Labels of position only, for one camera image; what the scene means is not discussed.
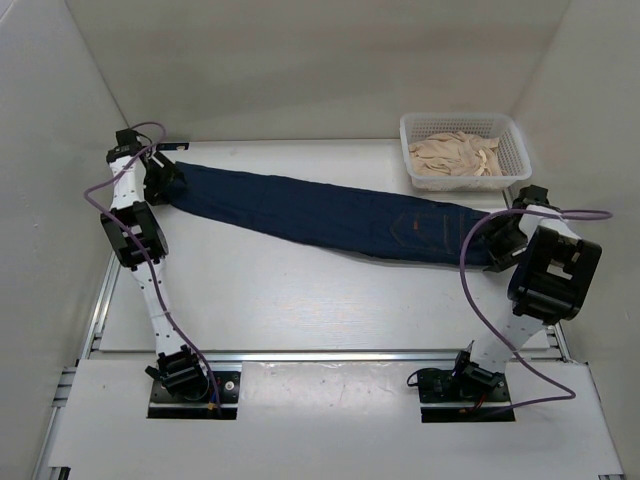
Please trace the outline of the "dark blue denim trousers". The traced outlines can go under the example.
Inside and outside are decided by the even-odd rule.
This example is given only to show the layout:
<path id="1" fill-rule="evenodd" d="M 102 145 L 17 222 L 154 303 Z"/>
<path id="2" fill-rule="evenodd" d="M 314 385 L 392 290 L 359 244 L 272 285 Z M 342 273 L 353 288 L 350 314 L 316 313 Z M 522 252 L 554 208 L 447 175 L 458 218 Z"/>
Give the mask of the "dark blue denim trousers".
<path id="1" fill-rule="evenodd" d="M 462 246 L 485 214 L 461 205 L 289 177 L 179 163 L 164 190 L 189 214 L 295 243 L 379 259 L 487 267 L 479 240 Z"/>

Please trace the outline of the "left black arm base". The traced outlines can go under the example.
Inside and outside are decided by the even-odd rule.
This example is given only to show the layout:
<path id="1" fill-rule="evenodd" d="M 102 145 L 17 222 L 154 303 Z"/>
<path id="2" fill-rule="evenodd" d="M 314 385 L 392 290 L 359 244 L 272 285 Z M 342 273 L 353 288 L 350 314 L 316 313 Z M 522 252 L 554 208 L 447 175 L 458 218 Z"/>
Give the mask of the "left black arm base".
<path id="1" fill-rule="evenodd" d="M 153 383 L 147 407 L 148 419 L 235 420 L 241 390 L 241 371 L 213 370 L 216 387 L 197 358 L 165 362 L 162 368 L 147 366 Z"/>

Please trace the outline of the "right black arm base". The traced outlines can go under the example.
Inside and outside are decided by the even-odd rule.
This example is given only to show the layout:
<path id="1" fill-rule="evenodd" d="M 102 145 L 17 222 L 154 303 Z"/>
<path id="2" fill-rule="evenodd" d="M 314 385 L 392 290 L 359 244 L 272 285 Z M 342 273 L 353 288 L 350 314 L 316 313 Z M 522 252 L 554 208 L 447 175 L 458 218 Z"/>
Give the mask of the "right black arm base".
<path id="1" fill-rule="evenodd" d="M 471 347 L 458 353 L 452 368 L 421 368 L 407 377 L 406 385 L 418 391 L 425 424 L 516 420 L 505 374 L 472 362 Z"/>

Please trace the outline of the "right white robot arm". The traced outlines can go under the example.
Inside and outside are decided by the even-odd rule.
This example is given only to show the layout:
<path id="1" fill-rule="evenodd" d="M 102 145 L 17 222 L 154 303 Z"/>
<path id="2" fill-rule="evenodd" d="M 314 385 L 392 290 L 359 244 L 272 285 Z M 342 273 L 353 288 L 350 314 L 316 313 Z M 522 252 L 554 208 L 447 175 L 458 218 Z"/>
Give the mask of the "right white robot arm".
<path id="1" fill-rule="evenodd" d="M 558 210 L 527 205 L 496 212 L 481 220 L 463 246 L 475 239 L 488 248 L 489 269 L 513 268 L 507 306 L 497 320 L 482 318 L 489 333 L 459 355 L 449 387 L 470 400 L 486 381 L 504 375 L 507 363 L 546 327 L 571 320 L 580 312 L 595 275 L 602 248 L 569 226 L 571 220 L 608 219 L 603 211 Z"/>

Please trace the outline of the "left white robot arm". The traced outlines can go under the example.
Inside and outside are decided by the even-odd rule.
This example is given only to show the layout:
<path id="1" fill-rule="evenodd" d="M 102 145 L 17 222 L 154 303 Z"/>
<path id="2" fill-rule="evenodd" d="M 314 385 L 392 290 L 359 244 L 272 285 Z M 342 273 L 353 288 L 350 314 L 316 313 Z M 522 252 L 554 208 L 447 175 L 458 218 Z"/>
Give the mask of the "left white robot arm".
<path id="1" fill-rule="evenodd" d="M 170 394 L 198 400 L 208 392 L 210 377 L 196 349 L 171 318 L 163 282 L 168 245 L 144 197 L 140 173 L 141 167 L 150 173 L 163 166 L 137 136 L 108 151 L 106 161 L 113 194 L 100 221 L 117 260 L 130 271 L 146 304 L 156 351 L 156 365 L 146 372 Z"/>

